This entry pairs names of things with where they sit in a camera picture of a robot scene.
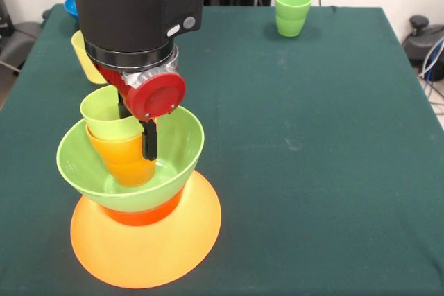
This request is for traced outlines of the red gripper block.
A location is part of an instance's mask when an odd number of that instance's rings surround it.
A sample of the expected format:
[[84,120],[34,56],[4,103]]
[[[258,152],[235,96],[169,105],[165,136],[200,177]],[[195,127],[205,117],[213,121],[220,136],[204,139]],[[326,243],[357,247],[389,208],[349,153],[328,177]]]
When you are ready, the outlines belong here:
[[94,66],[117,91],[119,118],[133,116],[140,121],[144,129],[143,158],[155,161],[157,124],[153,119],[169,114],[179,106],[185,96],[185,80],[175,67],[165,64],[136,72],[112,70],[98,64]]

